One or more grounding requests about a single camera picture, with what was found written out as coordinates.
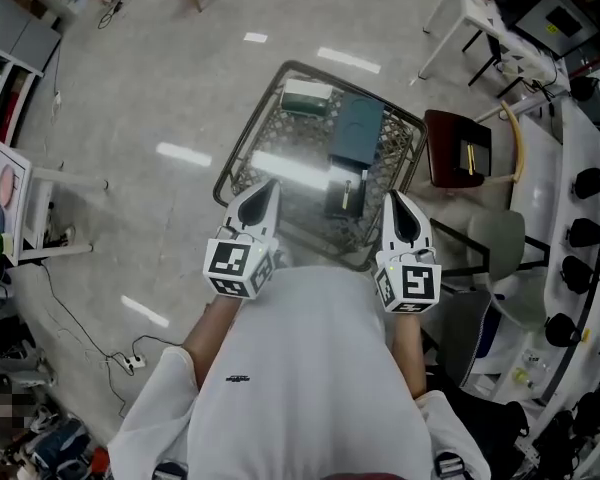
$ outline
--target forearm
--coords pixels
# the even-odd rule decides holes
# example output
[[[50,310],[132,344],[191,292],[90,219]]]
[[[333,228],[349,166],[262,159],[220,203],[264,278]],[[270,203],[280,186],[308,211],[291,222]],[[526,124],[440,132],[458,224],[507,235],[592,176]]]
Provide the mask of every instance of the forearm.
[[[427,391],[420,321],[415,315],[396,315],[391,353],[414,400]]]
[[[242,299],[217,295],[182,344],[193,359],[198,389],[202,388],[241,302]]]

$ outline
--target white t-shirt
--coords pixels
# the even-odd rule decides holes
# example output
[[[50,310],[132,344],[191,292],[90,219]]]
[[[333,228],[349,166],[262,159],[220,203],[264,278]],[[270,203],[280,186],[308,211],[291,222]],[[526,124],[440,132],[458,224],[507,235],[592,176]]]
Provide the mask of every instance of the white t-shirt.
[[[189,480],[430,480],[445,450],[490,478],[444,395],[412,399],[371,280],[327,267],[276,271],[243,304],[201,391],[189,354],[167,348],[109,444],[116,480],[150,479],[165,459],[187,464]]]

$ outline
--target shirt sleeve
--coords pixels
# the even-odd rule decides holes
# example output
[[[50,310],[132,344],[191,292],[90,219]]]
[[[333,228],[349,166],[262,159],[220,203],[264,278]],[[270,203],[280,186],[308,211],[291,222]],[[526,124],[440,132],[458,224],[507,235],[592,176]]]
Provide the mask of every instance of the shirt sleeve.
[[[197,396],[191,356],[179,347],[166,348],[109,443],[116,480],[152,477],[161,455],[188,425]]]
[[[453,412],[442,391],[430,391],[416,400],[429,434],[434,458],[448,451],[457,454],[474,480],[489,480],[491,470],[480,448]]]

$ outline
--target black and white marker cube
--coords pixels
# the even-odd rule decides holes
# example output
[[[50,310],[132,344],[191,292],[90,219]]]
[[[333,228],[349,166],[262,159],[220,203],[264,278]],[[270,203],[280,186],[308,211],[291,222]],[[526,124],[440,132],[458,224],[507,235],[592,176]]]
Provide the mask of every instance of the black and white marker cube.
[[[273,252],[269,243],[212,238],[203,275],[219,295],[255,299],[273,274]]]
[[[378,264],[375,275],[385,311],[422,313],[440,301],[440,265],[418,262],[405,254],[400,261]]]

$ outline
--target power strip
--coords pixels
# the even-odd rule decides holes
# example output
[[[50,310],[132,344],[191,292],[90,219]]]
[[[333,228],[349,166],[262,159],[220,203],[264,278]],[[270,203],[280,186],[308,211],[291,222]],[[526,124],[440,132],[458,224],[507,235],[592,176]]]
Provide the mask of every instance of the power strip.
[[[147,366],[147,360],[143,355],[135,355],[124,358],[124,367],[129,373],[133,373],[134,370],[145,368]]]

